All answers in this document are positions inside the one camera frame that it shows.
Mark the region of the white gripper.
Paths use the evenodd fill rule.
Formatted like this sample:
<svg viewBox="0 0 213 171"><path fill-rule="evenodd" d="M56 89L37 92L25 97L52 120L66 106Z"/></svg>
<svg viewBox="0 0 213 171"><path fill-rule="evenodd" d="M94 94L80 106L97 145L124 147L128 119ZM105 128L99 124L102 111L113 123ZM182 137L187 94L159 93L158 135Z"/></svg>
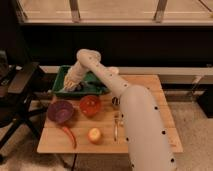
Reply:
<svg viewBox="0 0 213 171"><path fill-rule="evenodd" d="M73 87L78 85L85 77L88 70L81 65L72 66L64 77L64 87Z"/></svg>

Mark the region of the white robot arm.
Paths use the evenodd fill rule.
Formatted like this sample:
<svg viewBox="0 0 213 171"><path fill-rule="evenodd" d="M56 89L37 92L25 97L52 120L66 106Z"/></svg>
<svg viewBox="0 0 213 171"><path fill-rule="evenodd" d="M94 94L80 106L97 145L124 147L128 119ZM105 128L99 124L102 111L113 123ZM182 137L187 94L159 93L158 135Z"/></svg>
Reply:
<svg viewBox="0 0 213 171"><path fill-rule="evenodd" d="M100 63L101 54L80 49L68 71L65 87L74 90L88 71L119 99L133 171L177 171L177 165L157 102L151 91L129 83Z"/></svg>

